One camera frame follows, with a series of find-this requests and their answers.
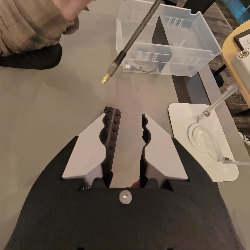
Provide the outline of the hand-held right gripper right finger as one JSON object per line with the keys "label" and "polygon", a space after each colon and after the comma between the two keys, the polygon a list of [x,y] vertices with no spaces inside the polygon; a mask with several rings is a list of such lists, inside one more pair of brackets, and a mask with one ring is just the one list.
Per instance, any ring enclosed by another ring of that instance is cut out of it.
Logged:
{"label": "hand-held right gripper right finger", "polygon": [[140,187],[145,187],[149,179],[156,179],[159,187],[167,180],[187,181],[173,137],[147,114],[142,115],[142,128],[145,145],[140,159]]}

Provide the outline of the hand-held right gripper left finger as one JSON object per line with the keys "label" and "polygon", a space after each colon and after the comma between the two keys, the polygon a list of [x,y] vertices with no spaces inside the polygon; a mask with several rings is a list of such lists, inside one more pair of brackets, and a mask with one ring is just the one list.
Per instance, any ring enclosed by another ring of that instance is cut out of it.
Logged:
{"label": "hand-held right gripper left finger", "polygon": [[83,179],[91,186],[95,178],[101,178],[106,186],[110,186],[114,147],[111,146],[110,150],[107,145],[109,121],[107,114],[103,113],[79,134],[62,174],[63,179]]}

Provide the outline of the black seven-port usb hub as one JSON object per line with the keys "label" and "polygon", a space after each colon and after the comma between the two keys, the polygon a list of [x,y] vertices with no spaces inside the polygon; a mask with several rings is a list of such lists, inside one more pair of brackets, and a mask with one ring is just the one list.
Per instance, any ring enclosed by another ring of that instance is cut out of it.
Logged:
{"label": "black seven-port usb hub", "polygon": [[104,113],[107,124],[107,139],[105,140],[105,146],[108,155],[108,170],[111,171],[122,112],[118,108],[106,106],[104,108]]}

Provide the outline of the clear acrylic box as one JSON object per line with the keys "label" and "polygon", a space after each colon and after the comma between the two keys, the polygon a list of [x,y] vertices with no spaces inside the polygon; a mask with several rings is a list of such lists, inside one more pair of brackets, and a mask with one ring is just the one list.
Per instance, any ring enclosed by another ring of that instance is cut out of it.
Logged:
{"label": "clear acrylic box", "polygon": [[160,4],[120,66],[124,72],[192,77],[220,53],[200,11]]}

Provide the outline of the person's left forearm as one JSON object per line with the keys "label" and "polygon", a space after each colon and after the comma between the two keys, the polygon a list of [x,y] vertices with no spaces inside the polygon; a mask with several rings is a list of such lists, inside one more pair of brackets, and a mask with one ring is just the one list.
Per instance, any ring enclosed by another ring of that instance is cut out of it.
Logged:
{"label": "person's left forearm", "polygon": [[53,1],[0,2],[1,56],[56,45],[62,34],[70,35],[78,29],[78,16],[73,21],[65,20]]}

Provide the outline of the person's left hand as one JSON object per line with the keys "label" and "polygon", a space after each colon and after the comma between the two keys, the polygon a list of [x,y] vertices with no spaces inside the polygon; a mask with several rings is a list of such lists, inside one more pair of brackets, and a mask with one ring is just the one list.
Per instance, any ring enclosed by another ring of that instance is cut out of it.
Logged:
{"label": "person's left hand", "polygon": [[73,20],[77,15],[83,11],[92,0],[68,0],[65,1],[65,7],[62,10],[63,16],[67,20]]}

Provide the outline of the white book stand wooden board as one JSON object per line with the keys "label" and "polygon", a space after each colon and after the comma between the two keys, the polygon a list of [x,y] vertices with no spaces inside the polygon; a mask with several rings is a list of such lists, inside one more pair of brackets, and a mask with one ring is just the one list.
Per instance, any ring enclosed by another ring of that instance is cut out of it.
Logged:
{"label": "white book stand wooden board", "polygon": [[169,117],[173,136],[205,169],[213,182],[234,181],[238,166],[249,167],[249,161],[235,161],[215,109],[239,90],[233,84],[210,106],[172,103]]}

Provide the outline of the white power strip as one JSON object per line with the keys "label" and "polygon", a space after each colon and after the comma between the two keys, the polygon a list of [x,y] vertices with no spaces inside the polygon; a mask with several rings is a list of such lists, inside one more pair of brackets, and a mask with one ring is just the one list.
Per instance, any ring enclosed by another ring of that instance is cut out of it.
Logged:
{"label": "white power strip", "polygon": [[244,142],[246,145],[250,146],[250,139],[249,139],[248,137],[246,137],[244,134],[242,134],[241,132],[239,132],[239,135],[241,136],[243,142]]}

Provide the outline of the printed instruction sheet pad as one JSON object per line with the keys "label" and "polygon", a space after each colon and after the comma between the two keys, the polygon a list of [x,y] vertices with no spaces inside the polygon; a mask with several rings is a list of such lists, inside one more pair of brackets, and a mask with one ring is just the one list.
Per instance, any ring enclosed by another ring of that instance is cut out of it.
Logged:
{"label": "printed instruction sheet pad", "polygon": [[249,69],[250,65],[250,29],[234,36],[234,42],[240,49],[240,52],[232,60],[237,67],[244,67]]}

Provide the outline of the black office chair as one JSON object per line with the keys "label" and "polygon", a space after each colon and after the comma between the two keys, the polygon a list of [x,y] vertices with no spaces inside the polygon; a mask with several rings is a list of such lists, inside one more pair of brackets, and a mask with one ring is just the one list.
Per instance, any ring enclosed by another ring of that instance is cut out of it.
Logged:
{"label": "black office chair", "polygon": [[215,0],[187,0],[183,8],[190,9],[192,14],[200,11],[204,14]]}

